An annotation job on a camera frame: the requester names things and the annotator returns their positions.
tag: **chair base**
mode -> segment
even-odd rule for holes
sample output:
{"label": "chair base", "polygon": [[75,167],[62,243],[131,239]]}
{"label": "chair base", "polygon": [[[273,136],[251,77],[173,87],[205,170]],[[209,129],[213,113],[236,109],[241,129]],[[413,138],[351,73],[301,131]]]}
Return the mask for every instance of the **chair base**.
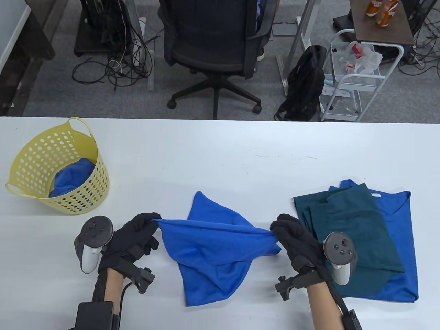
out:
{"label": "chair base", "polygon": [[191,87],[188,87],[180,92],[177,92],[171,96],[171,99],[168,101],[167,107],[169,109],[174,109],[177,106],[176,99],[179,97],[183,97],[198,91],[202,91],[207,88],[212,88],[214,90],[214,111],[213,111],[213,119],[217,119],[217,110],[219,105],[219,94],[222,88],[227,89],[237,95],[243,96],[246,99],[254,101],[256,105],[253,107],[253,112],[255,114],[259,114],[261,112],[261,100],[257,98],[255,95],[245,91],[243,88],[231,83],[227,79],[229,76],[222,75],[207,75],[208,79],[202,81],[198,84],[195,84]]}

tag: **yellow laundry basket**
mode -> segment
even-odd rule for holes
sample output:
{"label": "yellow laundry basket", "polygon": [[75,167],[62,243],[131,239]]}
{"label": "yellow laundry basket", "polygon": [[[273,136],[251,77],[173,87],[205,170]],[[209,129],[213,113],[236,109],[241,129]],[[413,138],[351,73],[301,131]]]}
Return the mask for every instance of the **yellow laundry basket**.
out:
{"label": "yellow laundry basket", "polygon": [[[71,120],[82,122],[90,136],[74,130]],[[95,164],[89,178],[70,193],[49,197],[55,174],[86,158]],[[6,189],[36,199],[67,214],[83,214],[100,205],[109,191],[109,176],[90,127],[78,117],[33,138],[15,158]]]}

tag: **folded clothes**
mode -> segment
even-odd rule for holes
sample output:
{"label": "folded clothes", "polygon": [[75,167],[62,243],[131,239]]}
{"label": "folded clothes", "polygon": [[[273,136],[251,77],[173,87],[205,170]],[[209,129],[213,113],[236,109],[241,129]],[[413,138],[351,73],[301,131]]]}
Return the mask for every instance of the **folded clothes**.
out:
{"label": "folded clothes", "polygon": [[357,267],[347,285],[335,285],[343,297],[376,295],[389,280],[405,272],[384,218],[364,183],[295,197],[294,201],[298,217],[318,241],[323,242],[334,231],[353,240]]}
{"label": "folded clothes", "polygon": [[[356,187],[351,180],[344,180],[340,188]],[[396,275],[388,281],[385,287],[376,295],[365,296],[373,300],[385,300],[396,302],[414,302],[418,299],[417,266],[415,260],[414,238],[411,222],[409,191],[397,194],[388,194],[381,191],[371,190],[389,235],[396,245],[397,252],[405,266],[406,272]]]}

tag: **plastic bag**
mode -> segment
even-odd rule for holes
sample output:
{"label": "plastic bag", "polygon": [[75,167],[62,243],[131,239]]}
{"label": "plastic bag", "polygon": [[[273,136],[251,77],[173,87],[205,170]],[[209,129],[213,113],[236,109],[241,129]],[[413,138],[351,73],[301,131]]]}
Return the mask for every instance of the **plastic bag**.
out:
{"label": "plastic bag", "polygon": [[340,58],[342,70],[349,73],[371,74],[381,64],[382,54],[372,51],[369,45],[353,41]]}

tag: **person's leg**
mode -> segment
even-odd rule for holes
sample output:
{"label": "person's leg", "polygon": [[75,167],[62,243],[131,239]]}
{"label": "person's leg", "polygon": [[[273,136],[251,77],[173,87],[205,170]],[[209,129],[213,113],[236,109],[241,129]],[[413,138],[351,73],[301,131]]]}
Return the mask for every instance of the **person's leg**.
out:
{"label": "person's leg", "polygon": [[[277,0],[275,13],[278,11],[279,3],[280,0]],[[260,0],[260,4],[259,4],[260,15],[258,15],[257,17],[257,31],[260,29],[261,22],[263,21],[264,10],[266,9],[267,4],[268,4],[268,0]],[[258,52],[257,61],[261,61],[263,58],[264,58],[264,48],[261,47],[260,51]]]}
{"label": "person's leg", "polygon": [[260,9],[260,14],[257,17],[257,31],[260,29],[261,22],[263,21],[264,10],[266,9],[266,5],[268,4],[268,0],[260,0],[258,7]]}

